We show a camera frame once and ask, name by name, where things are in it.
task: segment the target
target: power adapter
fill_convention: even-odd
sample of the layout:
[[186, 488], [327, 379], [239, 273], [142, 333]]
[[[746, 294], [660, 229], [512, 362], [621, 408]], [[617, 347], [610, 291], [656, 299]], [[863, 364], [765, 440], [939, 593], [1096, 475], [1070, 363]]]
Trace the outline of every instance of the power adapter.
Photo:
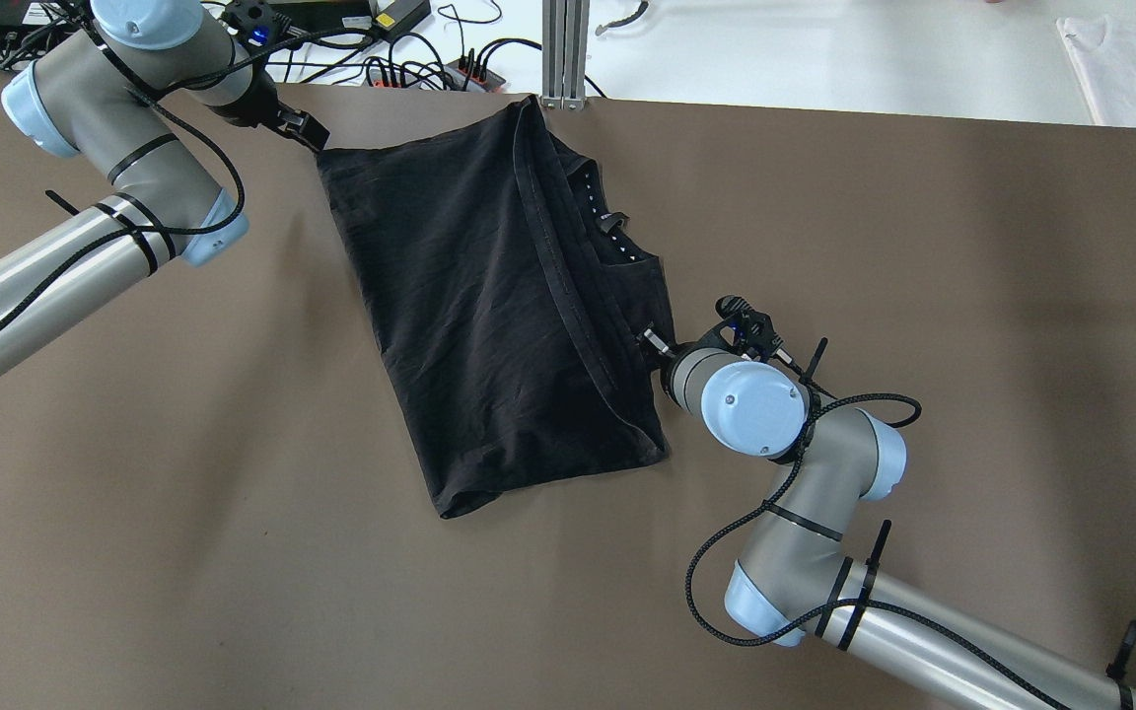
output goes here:
[[332, 0], [328, 3], [275, 3], [274, 9], [292, 18], [292, 26], [306, 32], [346, 26], [370, 26], [370, 3], [367, 0]]
[[375, 23], [370, 28], [378, 32], [384, 41], [392, 43], [415, 28], [416, 24], [423, 23], [428, 17], [429, 9], [428, 0], [392, 0], [392, 3], [375, 15]]

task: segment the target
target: brown table surface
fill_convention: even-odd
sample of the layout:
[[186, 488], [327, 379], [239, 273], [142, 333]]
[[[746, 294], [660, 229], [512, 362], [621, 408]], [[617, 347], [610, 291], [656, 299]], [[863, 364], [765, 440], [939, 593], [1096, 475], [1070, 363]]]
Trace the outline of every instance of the brown table surface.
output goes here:
[[[333, 147], [508, 100], [284, 98]], [[252, 231], [0, 378], [0, 707], [943, 707], [691, 620], [688, 557], [774, 470], [662, 396], [659, 467], [437, 519], [310, 154], [170, 105], [240, 166]], [[683, 339], [743, 293], [795, 354], [830, 339], [835, 392], [922, 400], [849, 554], [892, 518], [889, 574], [1108, 663], [1136, 617], [1136, 131], [608, 101], [551, 125], [662, 256]], [[0, 256], [62, 219], [45, 189], [108, 193], [0, 109]], [[717, 624], [743, 542], [702, 566]]]

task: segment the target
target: black t-shirt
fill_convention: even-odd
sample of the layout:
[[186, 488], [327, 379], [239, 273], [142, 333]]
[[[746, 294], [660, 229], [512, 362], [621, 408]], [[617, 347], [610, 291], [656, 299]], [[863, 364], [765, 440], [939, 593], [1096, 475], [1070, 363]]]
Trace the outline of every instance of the black t-shirt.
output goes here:
[[318, 169], [442, 518], [666, 458], [637, 340], [673, 339], [660, 261], [535, 101]]

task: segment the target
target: metal frame post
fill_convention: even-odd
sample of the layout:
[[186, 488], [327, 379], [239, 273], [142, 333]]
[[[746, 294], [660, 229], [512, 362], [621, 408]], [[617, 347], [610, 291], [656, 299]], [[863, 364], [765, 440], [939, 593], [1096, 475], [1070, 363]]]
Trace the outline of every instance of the metal frame post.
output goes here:
[[586, 107], [590, 0], [542, 0], [542, 106]]

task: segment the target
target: light blue joint cap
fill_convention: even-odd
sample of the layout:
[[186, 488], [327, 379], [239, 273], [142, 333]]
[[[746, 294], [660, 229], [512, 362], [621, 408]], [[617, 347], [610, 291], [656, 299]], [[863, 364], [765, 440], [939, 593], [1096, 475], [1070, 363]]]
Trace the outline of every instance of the light blue joint cap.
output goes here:
[[103, 34], [134, 49], [174, 49], [195, 36], [203, 22], [199, 0], [93, 0]]
[[[217, 193], [217, 201], [212, 202], [212, 210], [209, 210], [208, 216], [204, 217], [204, 224], [199, 226], [207, 228], [209, 225], [216, 225], [217, 222], [225, 220], [227, 215], [231, 215], [234, 210], [235, 200], [225, 190], [220, 191]], [[239, 242], [239, 239], [248, 234], [248, 216], [241, 212], [240, 216], [235, 217], [235, 220], [231, 222], [224, 228], [211, 231], [208, 234], [197, 234], [191, 237], [191, 242], [182, 252], [182, 258], [191, 266], [207, 265], [212, 257], [217, 257], [223, 251], [229, 249], [233, 243]]]
[[[866, 415], [862, 409], [858, 409], [858, 412]], [[905, 440], [901, 438], [901, 433], [895, 428], [871, 415], [866, 415], [866, 418], [870, 419], [870, 427], [875, 429], [878, 462], [875, 463], [875, 482], [862, 494], [862, 500], [884, 500], [905, 475]]]
[[[735, 561], [735, 574], [729, 576], [729, 586], [726, 587], [726, 612], [730, 619], [761, 637], [775, 633], [783, 626], [792, 624], [787, 617], [775, 609], [769, 599], [752, 584], [747, 571]], [[792, 648], [801, 643], [803, 629], [793, 629], [774, 640], [779, 646]]]
[[50, 120], [47, 108], [41, 105], [41, 95], [37, 94], [37, 85], [33, 77], [34, 64], [28, 62], [28, 66], [3, 87], [0, 98], [3, 100], [3, 111], [18, 127], [19, 133], [26, 134], [37, 148], [51, 156], [72, 158], [78, 150], [68, 143], [62, 133], [59, 133], [55, 123]]
[[704, 384], [699, 403], [717, 441], [740, 453], [767, 459], [792, 445], [805, 417], [801, 392], [792, 381], [770, 365], [753, 360], [717, 370]]

